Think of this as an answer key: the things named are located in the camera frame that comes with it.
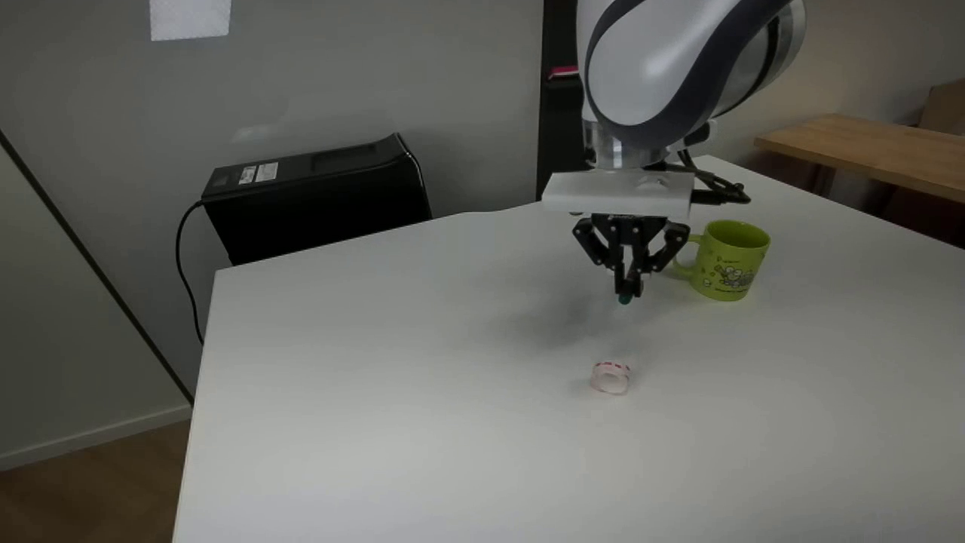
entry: white table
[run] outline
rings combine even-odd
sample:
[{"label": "white table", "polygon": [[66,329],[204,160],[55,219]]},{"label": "white table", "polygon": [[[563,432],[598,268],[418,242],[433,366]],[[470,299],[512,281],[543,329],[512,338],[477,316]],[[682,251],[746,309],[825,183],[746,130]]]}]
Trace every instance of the white table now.
[{"label": "white table", "polygon": [[219,272],[177,540],[965,540],[965,253],[702,165],[774,239],[735,306],[621,309],[535,204]]}]

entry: floor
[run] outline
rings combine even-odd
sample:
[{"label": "floor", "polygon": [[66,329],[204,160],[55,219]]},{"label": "floor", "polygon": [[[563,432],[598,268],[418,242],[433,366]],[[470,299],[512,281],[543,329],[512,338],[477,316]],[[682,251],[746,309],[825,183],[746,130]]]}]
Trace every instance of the floor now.
[{"label": "floor", "polygon": [[0,470],[4,543],[169,543],[188,421]]}]

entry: white wall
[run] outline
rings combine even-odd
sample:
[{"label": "white wall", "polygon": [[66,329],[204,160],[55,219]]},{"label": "white wall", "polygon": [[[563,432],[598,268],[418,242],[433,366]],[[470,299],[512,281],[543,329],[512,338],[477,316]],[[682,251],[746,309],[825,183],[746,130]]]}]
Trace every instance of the white wall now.
[{"label": "white wall", "polygon": [[[540,23],[543,0],[234,0],[228,40],[149,44],[146,0],[0,0],[0,128],[194,379],[173,232],[212,169],[397,130],[433,211],[526,202]],[[223,253],[199,223],[204,299]]]},{"label": "white wall", "polygon": [[932,85],[965,78],[961,0],[804,0],[809,32],[791,70],[731,114],[702,147],[755,160],[755,139],[814,114],[916,121]]},{"label": "white wall", "polygon": [[0,147],[0,470],[188,417],[188,401]]}]

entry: small object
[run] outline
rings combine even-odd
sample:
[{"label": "small object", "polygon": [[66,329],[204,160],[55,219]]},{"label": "small object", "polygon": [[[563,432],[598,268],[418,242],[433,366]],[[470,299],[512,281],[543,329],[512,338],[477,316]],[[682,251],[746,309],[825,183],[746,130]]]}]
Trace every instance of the small object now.
[{"label": "small object", "polygon": [[606,394],[625,394],[630,388],[630,366],[625,363],[598,363],[594,388]]},{"label": "small object", "polygon": [[238,183],[253,183],[253,171],[257,171],[257,165],[241,169]]},{"label": "small object", "polygon": [[576,78],[576,76],[578,76],[578,67],[576,67],[576,64],[553,67],[553,70],[549,70],[549,78]]},{"label": "small object", "polygon": [[253,182],[264,183],[278,179],[278,162],[262,162],[253,174]]}]

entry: wooden desk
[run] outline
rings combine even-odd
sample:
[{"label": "wooden desk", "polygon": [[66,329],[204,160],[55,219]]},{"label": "wooden desk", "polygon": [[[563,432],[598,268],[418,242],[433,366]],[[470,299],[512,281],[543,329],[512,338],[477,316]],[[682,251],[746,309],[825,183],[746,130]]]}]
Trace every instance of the wooden desk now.
[{"label": "wooden desk", "polygon": [[961,136],[829,114],[769,134],[757,144],[814,165],[965,202]]}]

